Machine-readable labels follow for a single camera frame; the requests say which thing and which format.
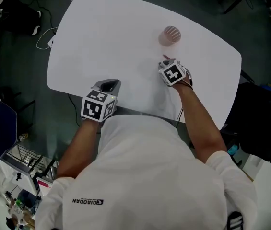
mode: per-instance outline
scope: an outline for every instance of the blue chair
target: blue chair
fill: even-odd
[[[33,103],[35,103],[35,101],[28,103],[19,109],[18,112],[23,111]],[[12,149],[17,142],[17,119],[17,112],[0,101],[0,159],[6,152]]]

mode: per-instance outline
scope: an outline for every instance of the gray floor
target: gray floor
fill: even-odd
[[[30,3],[32,0],[20,1]],[[271,23],[263,0],[251,0],[253,10],[242,1],[226,15],[222,14],[224,8],[216,0],[144,1],[175,11],[214,32],[241,53],[242,69],[257,84],[271,83]],[[70,2],[70,0],[40,0],[41,6],[51,10],[54,26],[59,25]],[[36,3],[31,7],[38,10]],[[48,28],[50,28],[49,15],[44,11],[42,32]],[[53,91],[47,86],[50,50],[36,48],[40,35],[23,36],[1,32],[0,86],[9,86],[15,92],[22,92],[20,102],[36,100],[34,125],[24,145],[28,149],[58,159],[77,130],[75,110],[67,94]],[[47,46],[51,37],[52,34],[49,32],[41,40],[40,46]],[[72,98],[79,110],[81,99],[77,96]],[[30,115],[32,114],[28,110],[26,117],[31,118]],[[186,139],[185,128],[181,124],[179,133]]]

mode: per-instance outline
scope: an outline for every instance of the right hand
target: right hand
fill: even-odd
[[[189,80],[189,75],[188,74],[186,74],[186,76],[185,76],[185,78],[183,80],[185,82],[187,82],[187,83],[190,84],[190,80]],[[180,92],[184,88],[189,88],[188,86],[186,86],[186,84],[182,80],[180,80],[179,82],[175,83],[172,87],[175,90],[177,90],[178,92]]]

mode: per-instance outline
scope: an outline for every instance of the wire rack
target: wire rack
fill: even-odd
[[[28,150],[19,144],[17,144],[7,154],[28,167],[34,166],[35,168],[42,171],[47,167],[45,165],[45,160],[43,159],[43,156]]]

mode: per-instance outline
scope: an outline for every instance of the tabletop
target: tabletop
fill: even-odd
[[[169,25],[181,40],[164,47],[158,36]],[[240,53],[190,19],[141,0],[73,0],[54,39],[47,84],[84,96],[97,81],[119,79],[118,106],[176,120],[181,100],[158,74],[162,54],[190,70],[195,93],[222,128],[236,96]]]

